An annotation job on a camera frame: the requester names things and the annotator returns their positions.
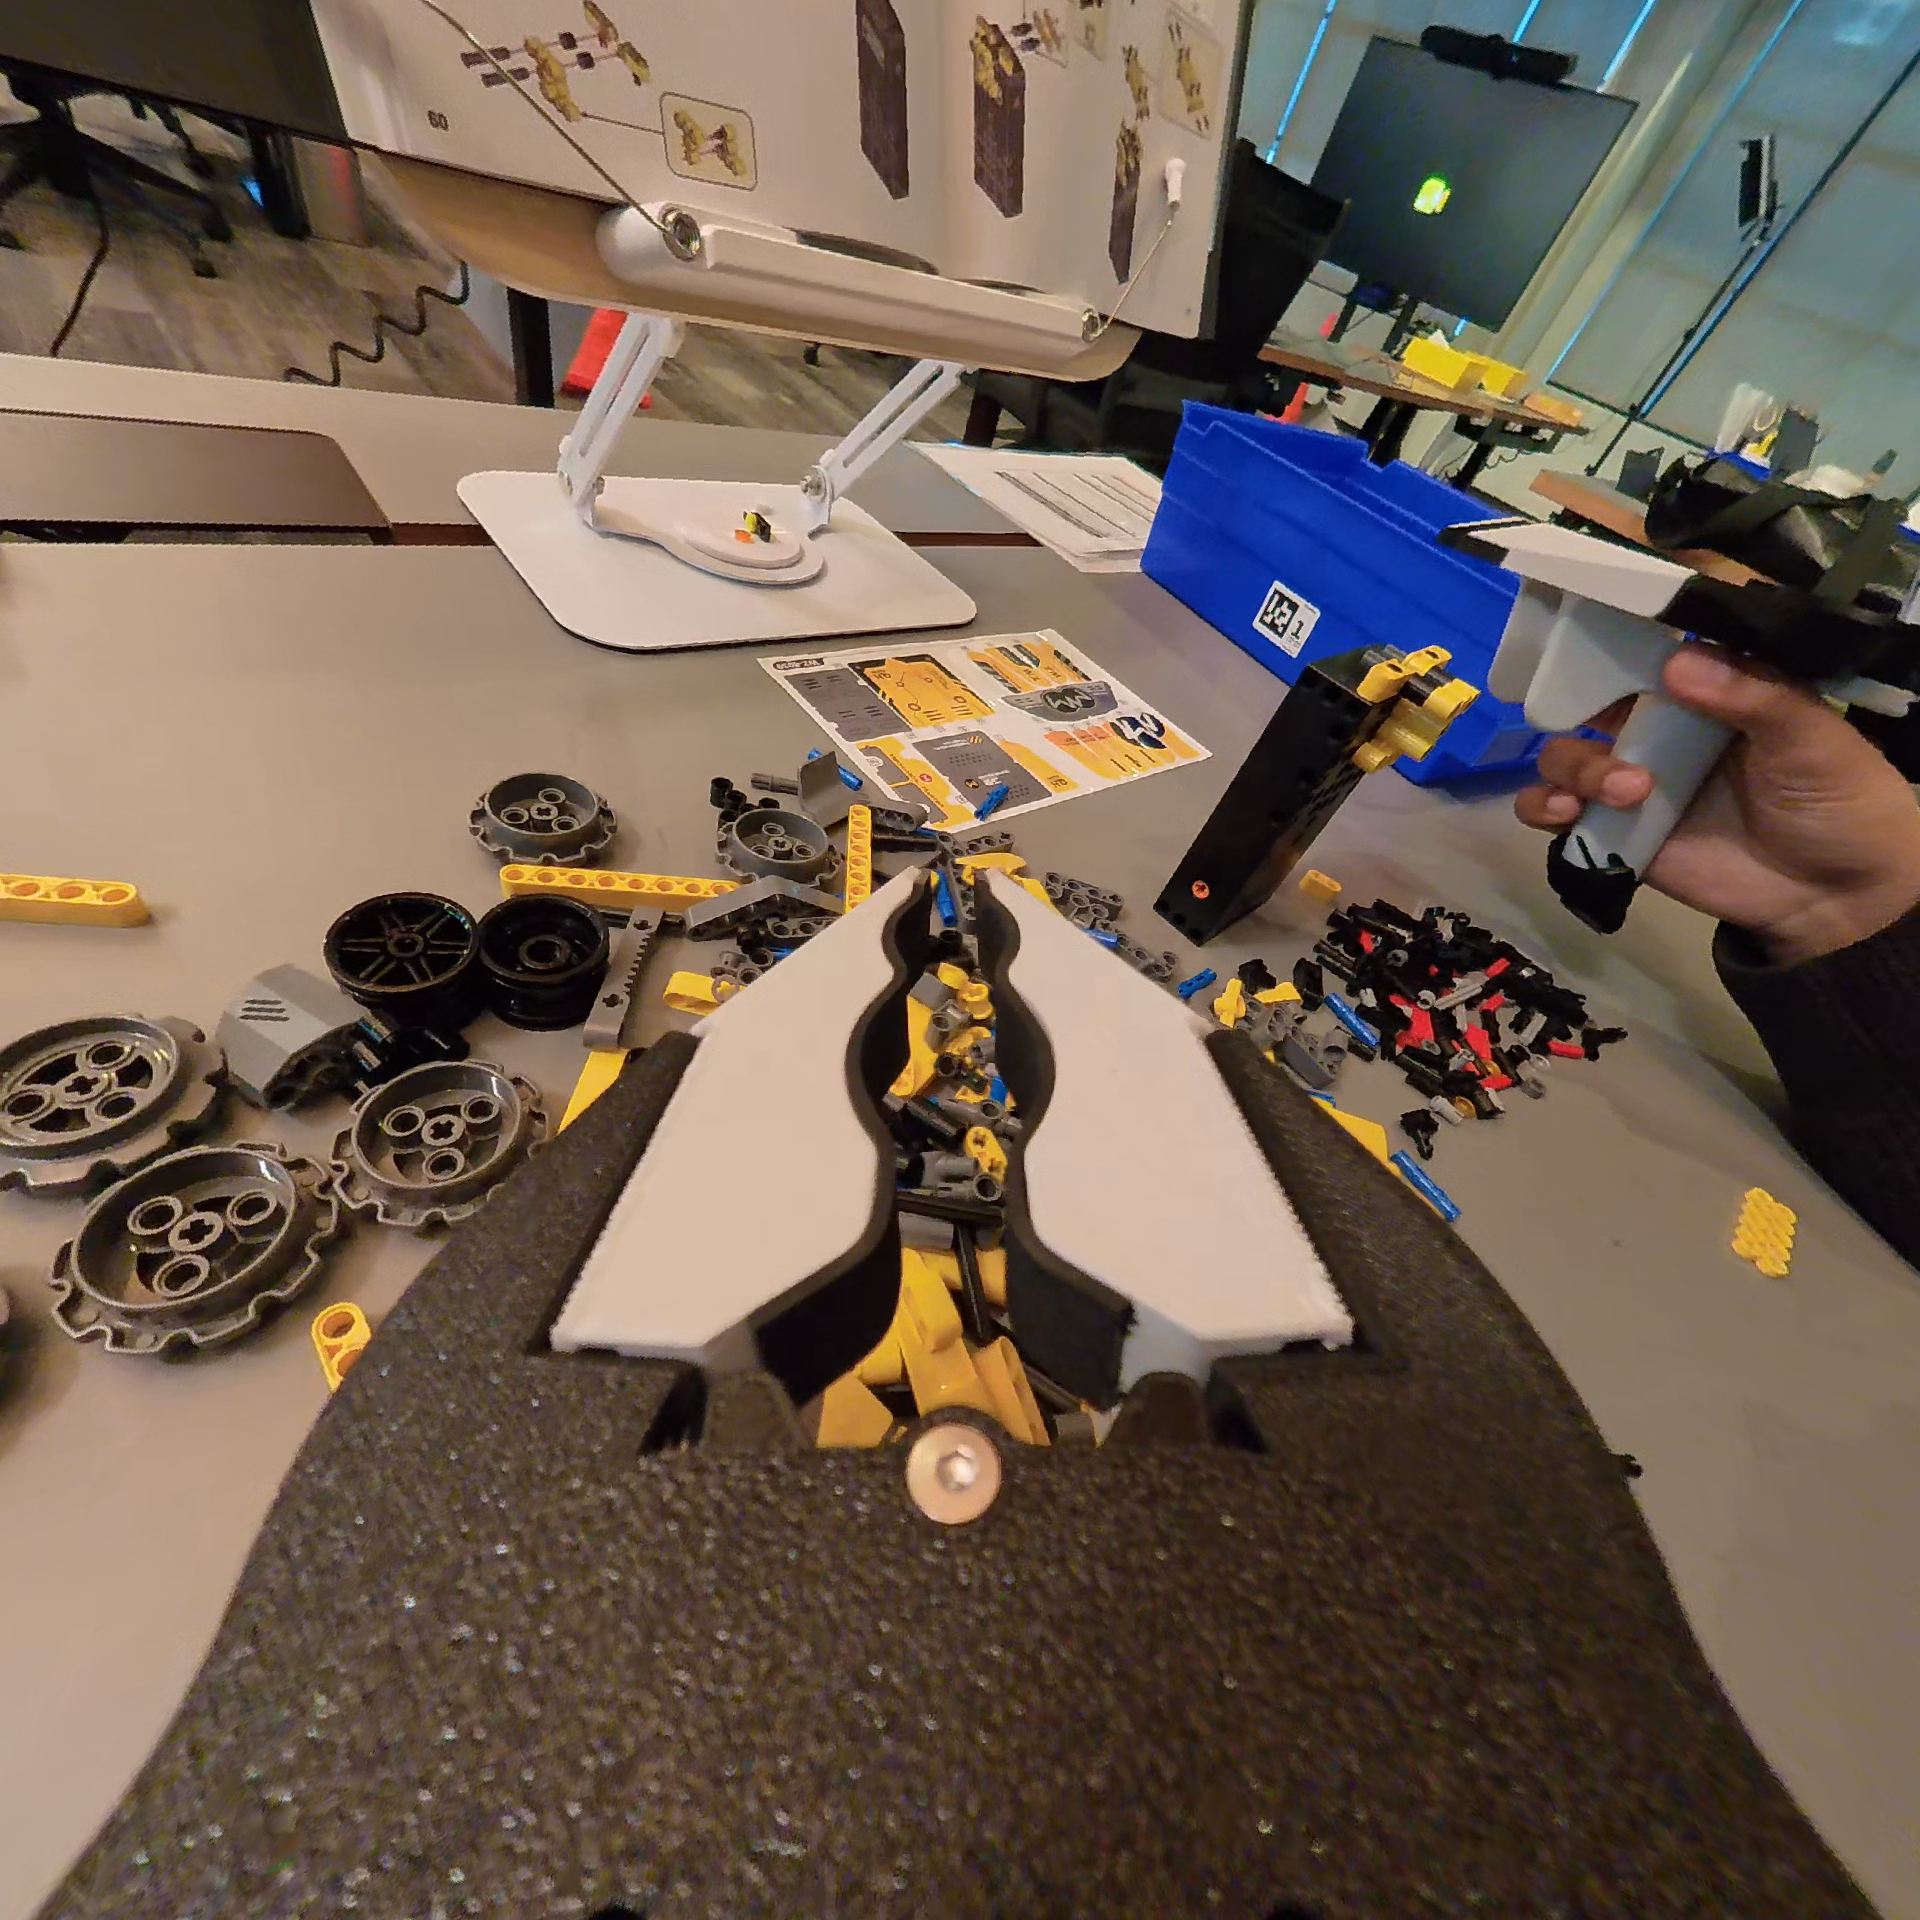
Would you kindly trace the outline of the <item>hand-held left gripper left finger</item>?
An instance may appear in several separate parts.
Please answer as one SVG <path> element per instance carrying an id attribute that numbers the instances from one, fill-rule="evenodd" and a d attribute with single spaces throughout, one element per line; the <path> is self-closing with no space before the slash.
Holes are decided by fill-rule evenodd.
<path id="1" fill-rule="evenodd" d="M 903 872 L 690 1034 L 678 1073 L 549 1343 L 758 1370 L 796 1404 L 896 1316 L 896 1140 L 881 1100 L 933 937 Z"/>

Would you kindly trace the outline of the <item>document in clear sleeve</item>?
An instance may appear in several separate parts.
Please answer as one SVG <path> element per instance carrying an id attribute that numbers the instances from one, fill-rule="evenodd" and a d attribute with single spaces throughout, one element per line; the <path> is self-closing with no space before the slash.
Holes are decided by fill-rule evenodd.
<path id="1" fill-rule="evenodd" d="M 1137 572 L 1160 480 L 1116 454 L 919 444 L 950 480 L 1093 574 Z"/>

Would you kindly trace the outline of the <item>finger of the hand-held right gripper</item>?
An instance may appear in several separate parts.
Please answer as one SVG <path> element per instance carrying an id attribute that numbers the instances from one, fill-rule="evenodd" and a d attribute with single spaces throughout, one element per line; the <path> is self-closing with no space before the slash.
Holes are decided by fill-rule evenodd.
<path id="1" fill-rule="evenodd" d="M 1487 690 L 1546 735 L 1572 732 L 1625 698 L 1649 698 L 1628 738 L 1702 738 L 1700 715 L 1664 698 L 1664 671 L 1700 633 L 1706 604 L 1692 568 L 1533 519 L 1448 527 L 1438 542 L 1519 579 Z"/>

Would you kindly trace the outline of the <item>pile of black red pins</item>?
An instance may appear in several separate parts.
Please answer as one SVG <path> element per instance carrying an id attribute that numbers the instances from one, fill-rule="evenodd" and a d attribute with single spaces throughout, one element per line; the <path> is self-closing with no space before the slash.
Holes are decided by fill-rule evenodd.
<path id="1" fill-rule="evenodd" d="M 1453 907 L 1342 906 L 1313 958 L 1439 1121 L 1500 1119 L 1510 1098 L 1543 1098 L 1554 1063 L 1594 1063 L 1625 1041 L 1543 960 Z"/>

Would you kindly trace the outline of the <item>grey vented shell piece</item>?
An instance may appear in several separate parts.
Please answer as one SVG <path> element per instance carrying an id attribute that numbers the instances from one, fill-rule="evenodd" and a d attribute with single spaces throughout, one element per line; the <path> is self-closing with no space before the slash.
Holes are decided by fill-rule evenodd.
<path id="1" fill-rule="evenodd" d="M 229 1002 L 214 1034 L 233 1090 L 269 1114 L 364 1090 L 377 1068 L 364 1014 L 326 976 L 302 967 L 256 975 Z"/>

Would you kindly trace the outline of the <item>person's right hand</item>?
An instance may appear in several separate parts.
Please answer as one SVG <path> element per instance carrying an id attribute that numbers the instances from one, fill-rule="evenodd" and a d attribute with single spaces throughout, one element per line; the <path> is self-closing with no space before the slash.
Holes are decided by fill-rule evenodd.
<path id="1" fill-rule="evenodd" d="M 1912 790 L 1836 710 L 1702 643 L 1670 656 L 1664 696 L 1730 738 L 1645 888 L 1740 928 L 1783 969 L 1914 911 Z"/>

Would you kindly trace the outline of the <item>sticker sheet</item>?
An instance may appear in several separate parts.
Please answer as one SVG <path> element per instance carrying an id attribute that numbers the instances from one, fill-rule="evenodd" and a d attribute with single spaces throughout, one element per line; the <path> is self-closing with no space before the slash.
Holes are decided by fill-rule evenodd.
<path id="1" fill-rule="evenodd" d="M 997 818 L 1016 818 L 1208 760 L 1055 632 L 778 651 L 758 666 L 846 769 L 946 828 L 975 824 L 997 786 Z"/>

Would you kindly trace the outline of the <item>blue storage bin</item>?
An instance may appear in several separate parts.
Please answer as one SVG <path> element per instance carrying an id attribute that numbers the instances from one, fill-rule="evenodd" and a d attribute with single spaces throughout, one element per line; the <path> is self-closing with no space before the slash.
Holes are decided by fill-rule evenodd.
<path id="1" fill-rule="evenodd" d="M 1497 793 L 1533 780 L 1546 735 L 1486 680 L 1519 579 L 1439 542 L 1489 516 L 1407 465 L 1372 465 L 1354 439 L 1193 400 L 1142 574 L 1285 684 L 1360 647 L 1445 647 L 1479 700 L 1398 772 Z"/>

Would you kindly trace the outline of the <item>pile of mixed building pieces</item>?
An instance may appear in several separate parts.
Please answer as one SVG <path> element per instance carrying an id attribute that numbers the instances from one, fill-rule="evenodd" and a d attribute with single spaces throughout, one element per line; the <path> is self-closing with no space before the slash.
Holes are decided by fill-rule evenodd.
<path id="1" fill-rule="evenodd" d="M 892 1422 L 880 1411 L 887 1396 L 905 1393 L 913 1394 L 922 1420 L 959 1409 L 994 1420 L 1013 1438 L 1042 1442 L 1049 1438 L 1047 1391 L 1109 1414 L 1140 1401 L 1149 1386 L 1173 1386 L 1198 1406 L 1220 1394 L 1239 1396 L 1245 1404 L 1239 1420 L 1268 1447 L 1281 1447 L 1280 1433 L 1301 1422 L 1280 1414 L 1281 1386 L 1302 1383 L 1304 1393 L 1329 1394 L 1354 1380 L 1361 1396 L 1375 1396 L 1375 1379 L 1407 1376 L 1413 1394 L 1431 1404 L 1456 1394 L 1441 1386 L 1445 1360 L 1471 1336 L 1471 1310 L 1486 1305 L 1486 1274 L 1418 1196 L 1337 1131 L 1328 1110 L 1309 1102 L 1258 1044 L 1205 1017 L 1263 1062 L 1263 1074 L 1231 1059 L 1223 1062 L 1223 1073 L 1353 1316 L 1353 1345 L 1217 1360 L 1205 1383 L 1146 1376 L 1110 1409 L 1047 1380 L 1018 1353 L 1005 1308 L 1004 1201 L 1022 1126 L 997 1068 L 990 983 L 978 940 L 975 956 L 959 948 L 959 928 L 946 922 L 937 883 L 926 874 L 937 932 L 905 1004 L 906 1062 L 881 1100 L 896 1140 L 901 1283 L 893 1323 L 876 1348 L 805 1404 L 758 1370 L 710 1376 L 687 1362 L 551 1348 L 549 1332 L 564 1298 L 687 1066 L 693 1028 L 726 999 L 690 1032 L 665 1034 L 629 1063 L 607 1090 L 606 1111 L 583 1126 L 581 1139 L 553 1143 L 545 1159 L 513 1177 L 486 1219 L 463 1230 L 460 1243 L 421 1276 L 418 1303 L 407 1316 L 418 1320 L 421 1338 L 444 1362 L 460 1359 L 519 1383 L 545 1380 L 567 1366 L 559 1393 L 583 1406 L 594 1393 L 592 1368 L 607 1380 L 616 1360 L 650 1368 L 657 1396 L 685 1376 L 695 1383 L 767 1376 L 792 1409 L 823 1406 L 820 1438 L 829 1447 L 869 1446 L 872 1426 Z M 948 888 L 970 896 L 973 936 L 978 884 L 991 874 Z M 1049 906 L 1026 881 L 1007 881 Z"/>

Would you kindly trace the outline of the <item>long yellow beam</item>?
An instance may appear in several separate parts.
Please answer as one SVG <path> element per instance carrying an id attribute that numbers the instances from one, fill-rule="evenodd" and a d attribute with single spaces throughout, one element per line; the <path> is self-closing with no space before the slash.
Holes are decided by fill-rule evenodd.
<path id="1" fill-rule="evenodd" d="M 137 928 L 153 919 L 125 881 L 1 874 L 1 924 Z"/>

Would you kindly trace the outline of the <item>black webcam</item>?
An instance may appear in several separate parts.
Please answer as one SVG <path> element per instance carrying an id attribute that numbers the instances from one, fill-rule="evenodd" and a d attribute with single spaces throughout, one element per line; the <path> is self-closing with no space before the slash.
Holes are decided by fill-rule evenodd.
<path id="1" fill-rule="evenodd" d="M 1536 88 L 1568 84 L 1577 72 L 1577 58 L 1569 54 L 1445 26 L 1425 27 L 1418 48 L 1436 63 L 1462 67 L 1493 80 L 1519 80 Z"/>

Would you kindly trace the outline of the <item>black monitor screen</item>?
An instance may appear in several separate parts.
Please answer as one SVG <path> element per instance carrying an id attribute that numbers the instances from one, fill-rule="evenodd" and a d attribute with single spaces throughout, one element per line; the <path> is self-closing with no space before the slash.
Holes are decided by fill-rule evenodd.
<path id="1" fill-rule="evenodd" d="M 1346 204 L 1326 259 L 1500 329 L 1637 112 L 1609 91 L 1373 38 L 1311 175 Z"/>

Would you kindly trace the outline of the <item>black block with yellow connectors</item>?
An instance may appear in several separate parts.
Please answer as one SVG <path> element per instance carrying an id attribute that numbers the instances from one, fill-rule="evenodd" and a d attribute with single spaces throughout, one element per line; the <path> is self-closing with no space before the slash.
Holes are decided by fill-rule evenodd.
<path id="1" fill-rule="evenodd" d="M 1421 761 L 1480 690 L 1445 647 L 1360 647 L 1304 663 L 1157 898 L 1159 918 L 1208 945 L 1263 906 L 1354 785 Z"/>

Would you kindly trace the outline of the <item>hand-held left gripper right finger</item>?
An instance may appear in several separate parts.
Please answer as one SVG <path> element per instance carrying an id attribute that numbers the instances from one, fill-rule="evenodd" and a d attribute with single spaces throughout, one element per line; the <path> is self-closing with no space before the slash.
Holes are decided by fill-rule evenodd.
<path id="1" fill-rule="evenodd" d="M 1354 1323 L 1223 1062 L 1263 1062 L 1018 883 L 978 884 L 997 1068 L 1022 1126 L 1005 1308 L 1047 1380 L 1096 1409 L 1146 1376 L 1343 1351 Z"/>

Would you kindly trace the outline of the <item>group of dark toy wheels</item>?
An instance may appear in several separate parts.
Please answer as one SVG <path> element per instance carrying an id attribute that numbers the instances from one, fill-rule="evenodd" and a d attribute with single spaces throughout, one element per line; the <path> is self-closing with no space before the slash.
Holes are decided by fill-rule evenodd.
<path id="1" fill-rule="evenodd" d="M 81 1015 L 4 1043 L 4 1191 L 86 1212 L 50 1276 L 55 1322 L 109 1353 L 164 1359 L 250 1338 L 318 1278 L 354 1219 L 407 1233 L 468 1220 L 543 1146 L 538 1090 L 466 1044 L 478 1017 L 519 1032 L 583 1025 L 634 907 L 655 937 L 766 946 L 824 930 L 872 876 L 869 828 L 818 828 L 786 782 L 754 800 L 710 786 L 719 878 L 564 867 L 613 840 L 584 786 L 528 776 L 470 816 L 503 858 L 489 913 L 425 891 L 351 904 L 326 930 L 326 976 L 357 1002 L 377 1068 L 364 1090 L 260 1111 L 212 1035 L 174 1017 Z"/>

